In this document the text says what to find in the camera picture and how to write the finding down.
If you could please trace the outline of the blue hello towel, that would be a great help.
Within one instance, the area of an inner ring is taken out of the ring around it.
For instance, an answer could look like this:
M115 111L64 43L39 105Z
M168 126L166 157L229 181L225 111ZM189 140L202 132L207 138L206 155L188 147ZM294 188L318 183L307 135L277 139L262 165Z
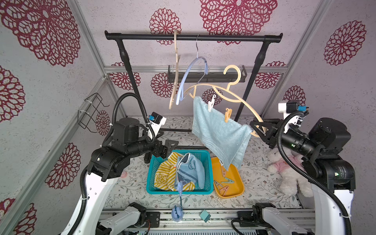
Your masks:
M175 188L179 183L185 186L189 183L198 185L199 189L205 187L205 168L202 162L191 153L177 158Z

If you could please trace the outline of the yellow striped towel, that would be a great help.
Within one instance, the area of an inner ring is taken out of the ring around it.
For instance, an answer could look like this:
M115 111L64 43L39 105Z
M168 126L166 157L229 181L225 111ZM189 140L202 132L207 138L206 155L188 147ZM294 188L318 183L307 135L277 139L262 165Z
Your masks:
M177 192L177 164L184 155L172 152L166 161L162 162L155 173L154 187L163 191Z

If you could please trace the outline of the teal plain towel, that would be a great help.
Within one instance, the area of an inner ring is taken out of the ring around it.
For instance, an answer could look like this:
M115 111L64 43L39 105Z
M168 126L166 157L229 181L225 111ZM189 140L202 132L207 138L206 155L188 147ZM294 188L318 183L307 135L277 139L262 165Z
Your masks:
M252 132L248 125L232 119L226 122L223 113L214 108L208 111L208 104L201 97L194 98L192 133L222 161L226 170L230 165L241 168Z

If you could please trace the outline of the green clothespin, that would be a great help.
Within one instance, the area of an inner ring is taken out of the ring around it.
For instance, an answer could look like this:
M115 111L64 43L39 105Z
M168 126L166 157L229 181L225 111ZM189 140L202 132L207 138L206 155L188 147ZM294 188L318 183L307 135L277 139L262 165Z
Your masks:
M234 184L235 182L233 180L227 180L227 181L222 181L221 184Z

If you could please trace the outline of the cream plastic hanger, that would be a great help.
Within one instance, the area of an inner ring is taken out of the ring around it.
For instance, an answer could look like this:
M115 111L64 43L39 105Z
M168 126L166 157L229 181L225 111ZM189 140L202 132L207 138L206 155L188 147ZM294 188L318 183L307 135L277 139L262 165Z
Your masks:
M173 83L173 88L172 88L171 97L170 97L170 101L169 101L169 110L172 109L172 106L173 106L173 103L174 103L174 100L175 100L175 96L176 96L176 92L178 90L177 87L178 87L178 79L179 79L179 60L180 60L180 55L178 54L178 48L177 48L177 34L178 34L178 30L175 29L174 33L173 33L173 36L174 36L174 49L175 49L176 65L175 65L174 83Z

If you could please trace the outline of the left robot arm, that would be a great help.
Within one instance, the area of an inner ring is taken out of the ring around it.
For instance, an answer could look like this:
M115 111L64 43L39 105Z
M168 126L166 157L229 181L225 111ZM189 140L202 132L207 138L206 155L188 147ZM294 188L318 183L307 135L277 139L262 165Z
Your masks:
M137 100L145 124L125 117L117 120L121 102L133 97ZM131 203L122 212L109 219L100 219L108 195L130 160L142 155L165 159L178 146L178 141L158 140L159 129L147 118L146 108L135 93L125 93L114 105L112 123L101 147L91 156L80 175L81 197L62 234L64 235L118 235L130 226L151 226L146 207Z

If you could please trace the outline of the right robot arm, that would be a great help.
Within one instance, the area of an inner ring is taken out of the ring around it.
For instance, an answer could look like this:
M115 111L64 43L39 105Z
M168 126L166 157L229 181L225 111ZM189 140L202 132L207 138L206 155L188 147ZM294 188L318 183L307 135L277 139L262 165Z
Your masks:
M339 153L351 139L345 124L324 117L309 133L299 127L308 111L287 113L285 119L253 120L250 126L276 157L311 186L315 203L314 235L351 235L355 171Z

